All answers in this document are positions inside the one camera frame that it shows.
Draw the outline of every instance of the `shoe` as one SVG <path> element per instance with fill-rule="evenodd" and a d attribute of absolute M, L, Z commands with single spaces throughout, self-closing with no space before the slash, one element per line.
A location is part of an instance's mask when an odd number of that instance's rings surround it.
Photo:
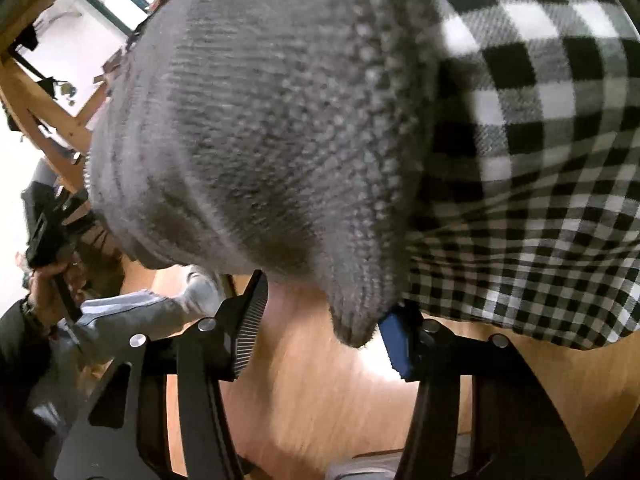
<path fill-rule="evenodd" d="M 199 317 L 215 316 L 220 304 L 234 296 L 228 274 L 212 275 L 201 267 L 189 266 L 186 281 L 181 303 Z"/>

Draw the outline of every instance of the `leg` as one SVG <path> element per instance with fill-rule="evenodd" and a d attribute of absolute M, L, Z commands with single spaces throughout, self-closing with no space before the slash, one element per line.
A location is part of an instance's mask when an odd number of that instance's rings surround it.
<path fill-rule="evenodd" d="M 213 316 L 225 297 L 220 282 L 195 269 L 176 298 L 143 290 L 85 301 L 78 322 L 59 323 L 58 338 L 50 343 L 50 368 L 31 391 L 29 409 L 64 438 L 97 381 L 97 365 L 110 361 L 134 334 L 160 339 L 180 332 L 188 322 Z"/>

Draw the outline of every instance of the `metal bolt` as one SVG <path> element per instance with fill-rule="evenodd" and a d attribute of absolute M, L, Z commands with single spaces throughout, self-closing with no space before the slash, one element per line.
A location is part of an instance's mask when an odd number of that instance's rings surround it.
<path fill-rule="evenodd" d="M 491 338 L 491 342 L 498 348 L 507 348 L 507 346 L 509 346 L 509 340 L 502 334 L 494 334 Z"/>
<path fill-rule="evenodd" d="M 198 322 L 198 330 L 201 332 L 211 332 L 216 327 L 216 320 L 206 317 Z"/>
<path fill-rule="evenodd" d="M 138 348 L 146 343 L 146 336 L 142 334 L 132 335 L 131 339 L 129 339 L 129 346 L 133 348 Z"/>
<path fill-rule="evenodd" d="M 428 334 L 435 334 L 438 330 L 440 330 L 440 323 L 438 323 L 435 319 L 425 319 L 422 322 L 422 329 Z"/>

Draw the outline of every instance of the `black and white checkered fabric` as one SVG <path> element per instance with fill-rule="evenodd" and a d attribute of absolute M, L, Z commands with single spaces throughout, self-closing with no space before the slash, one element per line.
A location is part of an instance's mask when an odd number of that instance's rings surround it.
<path fill-rule="evenodd" d="M 405 300 L 589 349 L 640 328 L 640 41 L 617 0 L 433 0 Z"/>

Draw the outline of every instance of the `wrist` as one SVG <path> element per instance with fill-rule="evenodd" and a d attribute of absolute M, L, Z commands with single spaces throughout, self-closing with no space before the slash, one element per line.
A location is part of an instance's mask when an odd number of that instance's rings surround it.
<path fill-rule="evenodd" d="M 38 321 L 47 334 L 50 333 L 51 329 L 64 317 L 56 317 L 57 310 L 55 308 L 38 304 L 31 294 L 27 296 L 27 300 L 30 306 L 31 315 Z"/>
<path fill-rule="evenodd" d="M 35 333 L 43 336 L 49 335 L 51 332 L 51 326 L 46 319 L 42 319 L 42 316 L 38 315 L 38 309 L 33 304 L 30 296 L 27 296 L 22 300 L 20 310 L 22 311 L 22 316 L 24 317 L 25 322 Z"/>

